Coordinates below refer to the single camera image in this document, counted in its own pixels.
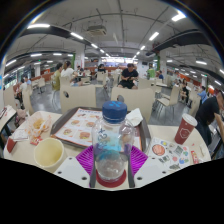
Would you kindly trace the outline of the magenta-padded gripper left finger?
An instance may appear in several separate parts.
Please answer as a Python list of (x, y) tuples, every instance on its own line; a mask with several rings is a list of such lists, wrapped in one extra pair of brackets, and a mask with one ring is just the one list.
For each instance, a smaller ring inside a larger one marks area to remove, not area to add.
[(93, 147), (89, 146), (76, 157), (67, 157), (54, 174), (81, 187), (94, 188), (96, 171)]

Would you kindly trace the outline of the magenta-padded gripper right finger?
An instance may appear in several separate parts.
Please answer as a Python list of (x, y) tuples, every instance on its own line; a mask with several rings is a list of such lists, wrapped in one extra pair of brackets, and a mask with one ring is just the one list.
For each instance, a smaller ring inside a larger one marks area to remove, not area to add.
[(140, 188), (169, 175), (168, 169), (155, 157), (148, 157), (135, 146), (128, 162), (128, 183), (130, 188)]

